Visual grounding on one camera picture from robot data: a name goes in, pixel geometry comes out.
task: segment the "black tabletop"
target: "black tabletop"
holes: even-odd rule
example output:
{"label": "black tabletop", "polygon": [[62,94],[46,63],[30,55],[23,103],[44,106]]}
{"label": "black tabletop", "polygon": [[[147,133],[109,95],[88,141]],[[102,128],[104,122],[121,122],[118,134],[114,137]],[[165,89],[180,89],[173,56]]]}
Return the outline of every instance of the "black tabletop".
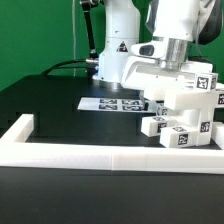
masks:
{"label": "black tabletop", "polygon": [[[0,135],[33,113],[29,142],[161,147],[140,132],[148,115],[78,111],[81,97],[138,99],[138,92],[27,76],[0,93]],[[0,223],[220,224],[223,186],[222,175],[1,167]]]}

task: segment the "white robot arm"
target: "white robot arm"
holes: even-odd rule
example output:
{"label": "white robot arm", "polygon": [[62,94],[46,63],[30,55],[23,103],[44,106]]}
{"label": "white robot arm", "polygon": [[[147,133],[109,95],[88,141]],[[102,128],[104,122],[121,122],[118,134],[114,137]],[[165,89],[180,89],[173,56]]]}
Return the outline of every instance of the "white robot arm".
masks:
{"label": "white robot arm", "polygon": [[149,43],[132,46],[135,57],[128,59],[124,70],[125,88],[144,90],[160,74],[192,79],[190,74],[198,70],[212,71],[211,64],[188,61],[188,51],[193,42],[207,44],[219,36],[221,0],[153,0],[146,25],[153,38]]}
{"label": "white robot arm", "polygon": [[90,57],[96,57],[89,11],[99,3],[106,10],[105,49],[99,55],[98,73],[93,82],[100,86],[122,88],[121,78],[131,46],[139,42],[140,13],[132,0],[81,0],[86,18]]}

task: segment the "green background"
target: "green background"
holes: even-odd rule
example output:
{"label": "green background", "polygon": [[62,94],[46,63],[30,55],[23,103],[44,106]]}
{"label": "green background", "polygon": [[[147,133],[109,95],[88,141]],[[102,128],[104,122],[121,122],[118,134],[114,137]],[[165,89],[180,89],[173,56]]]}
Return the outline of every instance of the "green background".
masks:
{"label": "green background", "polygon": [[[144,28],[150,0],[133,1],[142,13],[140,41],[150,40]],[[39,74],[53,64],[88,57],[88,42],[83,12],[75,2],[76,45],[72,25],[72,0],[0,1],[0,90],[24,76]],[[105,39],[104,6],[91,10],[96,48],[101,52]],[[224,81],[224,33],[201,51],[216,65]],[[57,74],[73,75],[72,70]]]}

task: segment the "white block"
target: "white block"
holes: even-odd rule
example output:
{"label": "white block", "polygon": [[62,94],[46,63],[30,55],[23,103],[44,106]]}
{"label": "white block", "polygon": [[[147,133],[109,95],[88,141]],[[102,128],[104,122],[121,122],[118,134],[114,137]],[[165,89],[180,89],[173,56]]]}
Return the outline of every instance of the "white block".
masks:
{"label": "white block", "polygon": [[222,122],[213,122],[212,139],[221,149],[224,149],[224,124]]}
{"label": "white block", "polygon": [[120,148],[113,170],[224,173],[224,151],[167,148]]}
{"label": "white block", "polygon": [[167,81],[158,83],[151,83],[147,85],[144,90],[144,98],[149,100],[161,101],[165,99],[165,94],[170,90],[179,90],[185,86],[184,82],[173,81],[169,83]]}
{"label": "white block", "polygon": [[187,126],[198,126],[198,120],[200,116],[200,109],[189,109],[178,111],[178,116],[180,117],[180,122]]}
{"label": "white block", "polygon": [[196,73],[195,88],[201,91],[214,91],[218,79],[217,73]]}
{"label": "white block", "polygon": [[25,142],[34,129],[32,114],[23,114],[2,136],[2,142]]}
{"label": "white block", "polygon": [[211,140],[214,108],[201,109],[198,119],[198,138],[196,146],[208,145]]}
{"label": "white block", "polygon": [[141,132],[148,137],[158,136],[161,129],[175,125],[176,121],[171,117],[143,117]]}
{"label": "white block", "polygon": [[172,110],[202,109],[207,107],[215,108],[218,103],[218,95],[217,91],[202,92],[200,90],[186,89],[181,89],[179,91],[172,90],[166,92],[164,106]]}
{"label": "white block", "polygon": [[167,148],[194,146],[198,131],[188,126],[168,127],[161,129],[160,144]]}
{"label": "white block", "polygon": [[3,142],[0,148],[0,166],[111,170],[110,146]]}
{"label": "white block", "polygon": [[164,103],[158,103],[156,108],[156,116],[173,116],[175,111],[164,106]]}
{"label": "white block", "polygon": [[224,108],[224,90],[216,89],[216,93],[218,95],[216,108]]}

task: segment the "marker sheet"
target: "marker sheet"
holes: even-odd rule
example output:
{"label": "marker sheet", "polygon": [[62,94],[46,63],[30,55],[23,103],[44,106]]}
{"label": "marker sheet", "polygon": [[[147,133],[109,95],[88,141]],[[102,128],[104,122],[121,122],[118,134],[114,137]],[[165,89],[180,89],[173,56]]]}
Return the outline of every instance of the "marker sheet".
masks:
{"label": "marker sheet", "polygon": [[148,101],[147,110],[142,109],[141,100],[133,99],[108,99],[108,98],[81,98],[78,110],[89,111],[111,111],[111,112],[137,112],[155,113],[157,108],[156,101]]}

